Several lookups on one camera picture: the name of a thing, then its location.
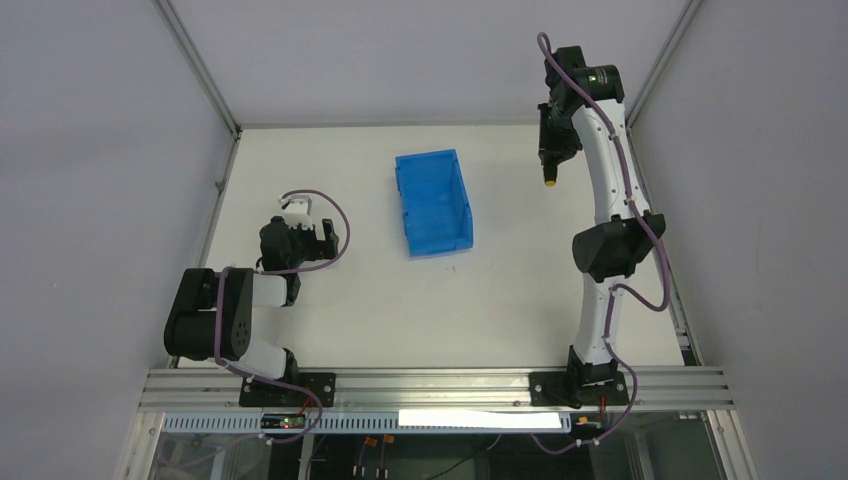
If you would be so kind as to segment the aluminium frame post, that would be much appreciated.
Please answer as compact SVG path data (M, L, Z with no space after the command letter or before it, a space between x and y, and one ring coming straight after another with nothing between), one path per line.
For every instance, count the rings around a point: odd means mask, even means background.
M684 3L683 9L665 38L643 85L626 114L626 127L628 129L632 129L641 117L666 67L686 36L703 3L703 0L687 0Z
M152 4L158 10L163 23L183 55L189 70L196 78L218 117L230 132L230 135L232 137L238 137L241 133L241 127L213 79L211 71L193 41L175 4L170 0L153 0Z

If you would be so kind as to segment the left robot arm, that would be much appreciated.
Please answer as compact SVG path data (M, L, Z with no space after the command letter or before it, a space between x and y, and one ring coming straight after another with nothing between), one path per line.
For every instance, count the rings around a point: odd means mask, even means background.
M321 230L317 234L313 226L295 226L275 216L259 231L259 272L238 267L185 270L164 329L167 353L299 385L294 353L253 332L253 311L293 306L301 288L298 269L306 262L337 258L333 221L323 219Z

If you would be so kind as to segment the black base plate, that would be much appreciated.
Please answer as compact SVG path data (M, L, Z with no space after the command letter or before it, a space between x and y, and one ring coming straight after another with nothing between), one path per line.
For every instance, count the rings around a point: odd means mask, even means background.
M337 375L329 371L313 371L300 373L297 383L303 389L310 390L319 399L324 408L330 408L335 403ZM295 408L310 401L315 401L307 394L273 386L266 382L246 380L242 382L238 405L243 408Z
M625 376L581 384L566 370L533 371L528 375L531 404L535 407L625 406L630 401Z

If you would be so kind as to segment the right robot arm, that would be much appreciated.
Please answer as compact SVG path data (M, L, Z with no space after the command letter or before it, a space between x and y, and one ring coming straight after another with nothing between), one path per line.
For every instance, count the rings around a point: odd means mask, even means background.
M632 171L618 69L588 65L578 46L552 49L545 35L538 41L549 89L547 101L538 106L544 182L555 185L560 166L583 154L595 224L572 240L572 256L584 284L578 333L566 367L532 375L531 385L552 405L579 408L600 398L624 402L626 388L613 353L620 298L637 266L665 233L666 221L651 211Z

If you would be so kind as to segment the right aluminium frame post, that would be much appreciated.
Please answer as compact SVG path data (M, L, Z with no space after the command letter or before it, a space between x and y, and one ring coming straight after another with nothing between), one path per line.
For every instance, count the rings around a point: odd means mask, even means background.
M687 0L684 3L683 9L665 38L643 85L626 114L626 127L628 129L632 129L641 117L666 67L686 36L703 3L703 0Z

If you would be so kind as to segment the small green circuit board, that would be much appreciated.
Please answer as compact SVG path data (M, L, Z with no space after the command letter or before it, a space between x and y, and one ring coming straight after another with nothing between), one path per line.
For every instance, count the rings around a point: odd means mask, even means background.
M263 430L304 429L306 426L304 414L264 414L260 420Z

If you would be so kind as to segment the blue plastic bin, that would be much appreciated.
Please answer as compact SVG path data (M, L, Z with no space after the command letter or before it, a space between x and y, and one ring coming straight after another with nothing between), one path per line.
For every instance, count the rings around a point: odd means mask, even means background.
M471 204L454 149L397 156L395 176L410 256L473 247Z

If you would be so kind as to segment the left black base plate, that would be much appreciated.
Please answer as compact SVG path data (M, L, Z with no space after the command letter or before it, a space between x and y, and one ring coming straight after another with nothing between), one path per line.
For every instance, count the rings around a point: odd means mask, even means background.
M330 408L335 403L337 375L329 371L313 371L300 373L297 383L303 389L310 390L319 399L324 408ZM266 382L246 380L242 382L238 405L243 408L295 408L310 401L315 401L307 394L273 386Z

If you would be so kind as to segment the left aluminium frame post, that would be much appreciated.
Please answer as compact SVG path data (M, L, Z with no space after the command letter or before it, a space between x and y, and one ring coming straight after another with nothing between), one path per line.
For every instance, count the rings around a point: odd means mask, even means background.
M193 41L175 4L170 0L153 0L152 4L158 10L163 23L183 55L189 70L196 78L218 117L230 132L230 135L232 137L238 137L241 133L241 127L213 79L211 71Z

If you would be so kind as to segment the black orange screwdriver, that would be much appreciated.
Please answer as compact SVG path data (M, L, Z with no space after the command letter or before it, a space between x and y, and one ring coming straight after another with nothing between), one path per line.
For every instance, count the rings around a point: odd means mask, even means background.
M546 186L554 186L557 183L558 165L545 164L542 166L543 180Z

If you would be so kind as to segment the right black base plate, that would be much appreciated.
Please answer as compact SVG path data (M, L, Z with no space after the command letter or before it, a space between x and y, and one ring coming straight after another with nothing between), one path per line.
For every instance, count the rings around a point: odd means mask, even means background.
M528 375L531 404L535 407L625 406L630 401L625 376L581 384L566 370L533 371Z

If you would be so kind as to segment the aluminium front rail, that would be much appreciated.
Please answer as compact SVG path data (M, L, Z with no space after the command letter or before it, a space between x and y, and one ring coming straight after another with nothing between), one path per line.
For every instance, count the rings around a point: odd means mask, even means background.
M528 375L544 368L492 369L305 369L337 375L335 403L328 412L392 412L403 409L532 411ZM622 372L637 411L732 410L735 405L718 367L639 367ZM160 369L149 372L139 408L149 412L279 411L295 408L243 408L239 376L217 368ZM604 406L610 412L625 406Z

